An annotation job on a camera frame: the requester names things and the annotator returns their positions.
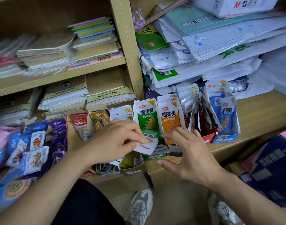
person's left hand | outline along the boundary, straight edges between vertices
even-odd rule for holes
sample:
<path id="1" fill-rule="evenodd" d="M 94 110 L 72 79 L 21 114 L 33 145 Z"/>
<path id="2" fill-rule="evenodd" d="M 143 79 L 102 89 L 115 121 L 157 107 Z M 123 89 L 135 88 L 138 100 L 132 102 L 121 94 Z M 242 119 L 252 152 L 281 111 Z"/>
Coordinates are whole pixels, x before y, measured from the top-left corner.
<path id="1" fill-rule="evenodd" d="M 136 122 L 115 119 L 86 141 L 79 153 L 84 155 L 86 166 L 91 166 L 120 159 L 141 143 L 148 140 Z"/>

forearm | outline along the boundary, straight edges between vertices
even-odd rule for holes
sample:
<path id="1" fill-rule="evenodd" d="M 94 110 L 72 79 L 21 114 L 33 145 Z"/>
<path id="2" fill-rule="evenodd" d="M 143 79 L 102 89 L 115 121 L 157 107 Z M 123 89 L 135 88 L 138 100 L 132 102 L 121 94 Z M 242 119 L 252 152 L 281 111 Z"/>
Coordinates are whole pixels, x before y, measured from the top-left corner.
<path id="1" fill-rule="evenodd" d="M 225 172 L 211 188 L 247 225 L 286 225 L 286 211 Z"/>
<path id="2" fill-rule="evenodd" d="M 69 151 L 0 215 L 0 224 L 50 224 L 84 171 L 82 163 L 78 153 Z"/>

yellow and green package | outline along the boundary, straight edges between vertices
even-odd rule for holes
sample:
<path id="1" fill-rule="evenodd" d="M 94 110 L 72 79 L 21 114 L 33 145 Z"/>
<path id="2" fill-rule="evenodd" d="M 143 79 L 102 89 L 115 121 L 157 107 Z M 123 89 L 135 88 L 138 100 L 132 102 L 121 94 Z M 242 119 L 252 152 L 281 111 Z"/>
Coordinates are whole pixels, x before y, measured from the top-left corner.
<path id="1" fill-rule="evenodd" d="M 135 102 L 140 128 L 159 132 L 155 99 Z"/>

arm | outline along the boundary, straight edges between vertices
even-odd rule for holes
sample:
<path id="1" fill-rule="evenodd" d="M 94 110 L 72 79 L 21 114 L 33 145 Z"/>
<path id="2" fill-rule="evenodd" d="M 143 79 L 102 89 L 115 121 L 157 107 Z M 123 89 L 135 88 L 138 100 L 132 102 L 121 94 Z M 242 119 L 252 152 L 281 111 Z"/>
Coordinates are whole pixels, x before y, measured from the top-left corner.
<path id="1" fill-rule="evenodd" d="M 176 128 L 162 134 L 182 149 L 182 161 L 157 163 L 183 179 L 201 184 L 220 197 L 245 224 L 286 225 L 286 211 L 224 170 L 208 150 L 197 130 Z"/>
<path id="2" fill-rule="evenodd" d="M 92 164 L 122 158 L 147 143 L 135 122 L 115 119 L 78 150 L 67 154 L 0 215 L 0 224 L 50 224 L 81 174 Z"/>

person's right hand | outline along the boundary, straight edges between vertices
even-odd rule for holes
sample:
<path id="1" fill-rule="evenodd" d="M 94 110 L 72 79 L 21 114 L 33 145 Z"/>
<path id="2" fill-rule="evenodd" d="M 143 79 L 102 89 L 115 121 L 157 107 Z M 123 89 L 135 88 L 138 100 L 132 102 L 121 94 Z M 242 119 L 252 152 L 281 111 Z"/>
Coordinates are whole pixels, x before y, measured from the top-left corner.
<path id="1" fill-rule="evenodd" d="M 157 164 L 191 182 L 207 188 L 215 184 L 226 171 L 219 165 L 205 145 L 197 130 L 190 132 L 181 127 L 162 134 L 162 137 L 173 140 L 182 151 L 182 160 L 175 164 L 168 160 L 158 160 Z"/>

